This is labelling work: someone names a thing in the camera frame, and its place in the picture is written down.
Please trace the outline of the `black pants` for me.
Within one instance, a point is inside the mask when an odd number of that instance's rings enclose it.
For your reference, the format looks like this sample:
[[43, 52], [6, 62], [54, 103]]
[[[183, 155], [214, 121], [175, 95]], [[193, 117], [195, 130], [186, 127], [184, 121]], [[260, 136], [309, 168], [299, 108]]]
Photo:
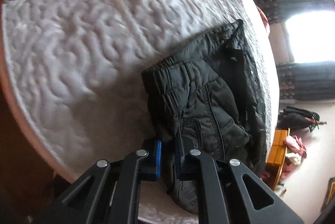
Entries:
[[148, 110], [162, 141], [162, 176], [182, 209], [198, 213], [196, 184], [177, 178], [175, 137], [260, 175], [266, 161], [266, 111], [244, 22], [208, 30], [141, 74]]

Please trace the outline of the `wooden dresser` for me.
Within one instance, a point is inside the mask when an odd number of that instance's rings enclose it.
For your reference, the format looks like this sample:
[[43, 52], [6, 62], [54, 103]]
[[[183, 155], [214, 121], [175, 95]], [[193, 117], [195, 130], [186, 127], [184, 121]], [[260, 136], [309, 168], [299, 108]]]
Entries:
[[267, 158], [265, 174], [263, 181], [265, 184], [275, 190], [281, 178], [283, 166], [285, 164], [285, 155], [287, 152], [287, 145], [285, 138], [289, 135], [289, 129], [276, 129], [274, 134], [273, 144]]

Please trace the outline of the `pink clothes pile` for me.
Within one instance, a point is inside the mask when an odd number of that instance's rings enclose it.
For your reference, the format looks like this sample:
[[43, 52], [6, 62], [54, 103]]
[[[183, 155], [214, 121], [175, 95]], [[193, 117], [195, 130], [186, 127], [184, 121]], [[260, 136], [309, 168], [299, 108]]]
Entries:
[[307, 149], [301, 138], [289, 135], [284, 139], [287, 147], [285, 164], [282, 169], [281, 179], [287, 178], [307, 157]]

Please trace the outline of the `coat rack with dark coats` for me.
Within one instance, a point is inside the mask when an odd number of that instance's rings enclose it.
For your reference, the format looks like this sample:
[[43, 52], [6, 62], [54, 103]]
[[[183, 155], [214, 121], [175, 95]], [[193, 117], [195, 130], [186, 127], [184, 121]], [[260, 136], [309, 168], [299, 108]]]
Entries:
[[277, 120], [277, 129], [298, 131], [308, 129], [312, 132], [320, 125], [325, 125], [327, 122], [320, 120], [320, 115], [317, 112], [287, 106], [279, 111]]

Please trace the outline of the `grey quilted bedspread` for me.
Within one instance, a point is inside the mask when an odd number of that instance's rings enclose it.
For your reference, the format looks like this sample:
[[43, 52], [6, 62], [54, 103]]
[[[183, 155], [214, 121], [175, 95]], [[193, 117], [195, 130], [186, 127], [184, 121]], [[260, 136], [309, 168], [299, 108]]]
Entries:
[[154, 135], [141, 73], [201, 33], [242, 20], [254, 58], [261, 174], [273, 141], [279, 88], [254, 0], [5, 0], [1, 81], [36, 152], [73, 182], [100, 159], [122, 160]]

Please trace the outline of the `dark patterned curtains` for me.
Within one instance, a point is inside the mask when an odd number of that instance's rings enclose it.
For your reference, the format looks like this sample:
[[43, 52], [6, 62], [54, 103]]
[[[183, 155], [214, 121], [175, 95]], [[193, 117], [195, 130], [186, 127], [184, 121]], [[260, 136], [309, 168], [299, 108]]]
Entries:
[[334, 0], [254, 0], [269, 23], [285, 26], [292, 61], [276, 64], [280, 99], [334, 99]]

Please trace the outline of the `framed wall picture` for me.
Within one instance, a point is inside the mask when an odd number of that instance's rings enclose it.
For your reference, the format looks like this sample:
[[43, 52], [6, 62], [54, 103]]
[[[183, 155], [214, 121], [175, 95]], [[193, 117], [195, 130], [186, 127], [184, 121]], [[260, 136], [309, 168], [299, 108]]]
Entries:
[[328, 181], [326, 195], [325, 195], [325, 199], [324, 199], [324, 202], [322, 204], [322, 207], [321, 207], [321, 211], [323, 211], [326, 208], [326, 206], [328, 205], [328, 203], [332, 200], [332, 198], [334, 196], [334, 192], [335, 192], [335, 177], [332, 177]]

